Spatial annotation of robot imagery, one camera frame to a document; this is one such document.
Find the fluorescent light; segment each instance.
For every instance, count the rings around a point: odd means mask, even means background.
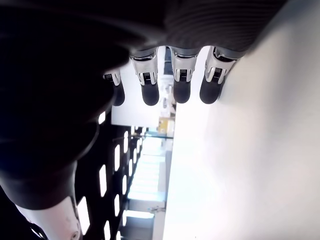
[[[103,113],[100,114],[98,122],[99,124],[102,124],[106,120],[106,112],[104,111]]]
[[[125,195],[127,191],[127,176],[124,175],[122,179],[122,195]]]
[[[124,133],[123,139],[123,153],[125,154],[128,151],[128,131]]]
[[[118,171],[120,167],[120,145],[118,144],[114,149],[114,170]]]
[[[107,191],[107,173],[106,173],[106,165],[103,165],[99,171],[100,178],[100,193],[101,197],[103,197]]]
[[[119,194],[114,198],[114,215],[117,217],[120,212]]]
[[[126,215],[126,210],[124,210],[122,214],[122,226],[125,227],[126,224],[127,224],[127,215]]]
[[[110,234],[110,224],[109,224],[109,221],[106,221],[103,230],[104,230],[104,239],[105,239],[105,240],[110,240],[111,234]]]
[[[118,231],[117,234],[116,234],[116,240],[121,240],[121,235],[120,235],[120,232]]]
[[[131,177],[131,175],[132,175],[132,168],[133,168],[132,159],[130,159],[130,161],[129,161],[129,177]]]
[[[88,207],[87,207],[87,200],[84,196],[77,207],[82,235],[85,235],[89,229],[90,226],[90,219],[89,219],[89,213],[88,213]]]
[[[133,163],[136,164],[137,162],[137,149],[135,148],[133,150]]]
[[[127,210],[125,215],[127,217],[138,218],[138,219],[153,219],[154,214],[146,211],[132,211]]]

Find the white surface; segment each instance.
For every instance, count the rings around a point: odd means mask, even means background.
[[[103,165],[99,171],[99,180],[100,180],[100,193],[101,193],[101,197],[103,197],[107,191],[106,165]]]
[[[74,233],[77,233],[77,235],[80,236],[80,229],[78,229],[79,222],[76,218],[72,201],[69,196],[59,204],[48,209],[30,210],[17,205],[16,208],[29,220],[29,222],[38,225],[50,240],[71,239]],[[80,214],[82,214],[82,211],[80,212],[80,210],[81,208],[79,209],[78,207],[79,217]],[[88,230],[89,225],[87,226],[85,222],[81,222],[81,227],[84,234]],[[31,230],[37,236],[39,236],[39,234],[32,228]]]
[[[177,106],[164,240],[320,239],[320,1],[276,21],[212,105],[201,51]]]
[[[118,171],[120,167],[120,145],[117,145],[114,149],[114,170]]]

